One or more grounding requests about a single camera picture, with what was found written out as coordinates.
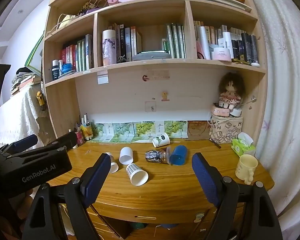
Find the wooden desk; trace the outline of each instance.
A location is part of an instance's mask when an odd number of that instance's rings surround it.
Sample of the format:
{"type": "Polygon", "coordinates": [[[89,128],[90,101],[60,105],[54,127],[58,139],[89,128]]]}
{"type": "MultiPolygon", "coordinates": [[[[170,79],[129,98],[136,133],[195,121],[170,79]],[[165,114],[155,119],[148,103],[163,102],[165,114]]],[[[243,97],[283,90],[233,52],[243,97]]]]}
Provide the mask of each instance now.
{"type": "MultiPolygon", "coordinates": [[[[201,152],[211,166],[215,166],[222,176],[230,176],[238,183],[234,174],[239,157],[230,148],[230,144],[221,145],[218,149],[210,141],[183,141],[172,143],[183,144],[188,148],[185,165],[170,166],[167,164],[148,163],[145,152],[153,149],[146,143],[132,144],[99,144],[85,143],[69,151],[72,170],[49,181],[50,185],[67,183],[73,177],[80,177],[84,170],[92,166],[101,153],[111,152],[119,170],[109,174],[94,203],[95,209],[102,216],[143,223],[190,223],[199,212],[207,212],[210,204],[192,170],[191,158],[201,152]],[[149,173],[146,184],[135,187],[130,183],[125,167],[119,163],[120,150],[129,146],[133,150],[134,163],[149,173]]],[[[267,190],[274,186],[269,173],[258,165],[254,181],[261,181],[267,190]]]]}

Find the ceiling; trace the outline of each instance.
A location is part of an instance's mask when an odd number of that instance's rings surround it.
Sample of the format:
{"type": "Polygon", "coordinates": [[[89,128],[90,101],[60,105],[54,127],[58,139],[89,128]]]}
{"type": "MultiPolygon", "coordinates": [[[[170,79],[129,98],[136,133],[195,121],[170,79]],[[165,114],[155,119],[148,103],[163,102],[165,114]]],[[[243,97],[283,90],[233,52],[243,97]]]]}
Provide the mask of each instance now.
{"type": "Polygon", "coordinates": [[[0,16],[0,59],[20,24],[43,0],[12,0],[0,16]]]}

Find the wall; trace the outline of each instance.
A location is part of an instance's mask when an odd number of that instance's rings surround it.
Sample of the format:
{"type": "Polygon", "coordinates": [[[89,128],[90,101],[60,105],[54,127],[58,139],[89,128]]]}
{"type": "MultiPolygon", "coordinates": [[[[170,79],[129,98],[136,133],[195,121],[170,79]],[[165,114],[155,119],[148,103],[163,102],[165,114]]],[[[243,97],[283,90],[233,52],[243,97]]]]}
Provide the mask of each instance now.
{"type": "Polygon", "coordinates": [[[11,81],[14,79],[16,71],[24,67],[31,50],[44,31],[49,10],[49,1],[50,0],[43,0],[28,15],[11,37],[9,45],[3,54],[1,63],[11,64],[11,68],[3,81],[1,92],[2,103],[10,99],[11,81]]]}
{"type": "Polygon", "coordinates": [[[146,70],[108,70],[109,83],[98,85],[97,74],[76,78],[81,116],[97,123],[207,120],[218,85],[227,73],[221,69],[172,68],[169,80],[144,82],[146,70]],[[169,102],[161,93],[168,92],[169,102]],[[156,102],[156,112],[145,112],[145,101],[156,102]]]}

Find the yellow mug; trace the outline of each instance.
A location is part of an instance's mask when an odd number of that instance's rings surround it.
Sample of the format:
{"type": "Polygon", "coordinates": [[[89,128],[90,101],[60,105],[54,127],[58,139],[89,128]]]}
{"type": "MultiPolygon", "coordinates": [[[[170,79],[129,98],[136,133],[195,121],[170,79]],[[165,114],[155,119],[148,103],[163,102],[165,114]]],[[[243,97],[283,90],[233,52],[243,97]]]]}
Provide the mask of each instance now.
{"type": "Polygon", "coordinates": [[[250,185],[253,181],[253,174],[258,166],[258,160],[249,154],[241,155],[235,170],[238,179],[244,180],[244,183],[250,185]]]}

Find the white curtain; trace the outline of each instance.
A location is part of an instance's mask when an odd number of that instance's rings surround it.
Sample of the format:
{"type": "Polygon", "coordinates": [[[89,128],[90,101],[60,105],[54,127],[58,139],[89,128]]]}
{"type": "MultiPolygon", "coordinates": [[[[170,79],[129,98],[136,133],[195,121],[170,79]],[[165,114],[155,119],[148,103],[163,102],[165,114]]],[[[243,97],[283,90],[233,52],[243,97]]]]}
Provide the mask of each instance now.
{"type": "Polygon", "coordinates": [[[269,195],[284,240],[300,234],[300,11],[292,0],[254,0],[263,25],[268,92],[256,157],[275,185],[269,195]]]}

